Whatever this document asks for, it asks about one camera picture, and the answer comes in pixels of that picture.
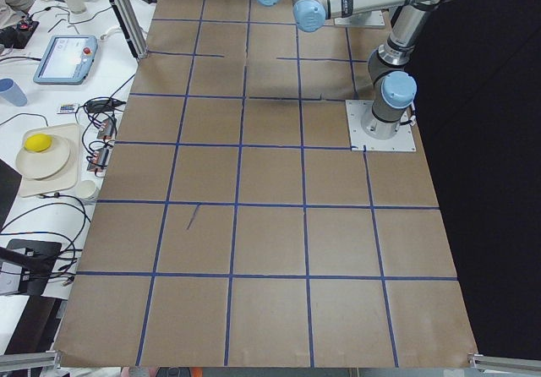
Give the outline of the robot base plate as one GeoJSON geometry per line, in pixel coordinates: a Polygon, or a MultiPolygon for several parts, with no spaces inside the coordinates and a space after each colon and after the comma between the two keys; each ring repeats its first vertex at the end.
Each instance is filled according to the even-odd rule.
{"type": "Polygon", "coordinates": [[[350,148],[356,151],[415,152],[413,127],[407,111],[395,123],[382,123],[372,114],[372,100],[347,100],[350,148]]]}

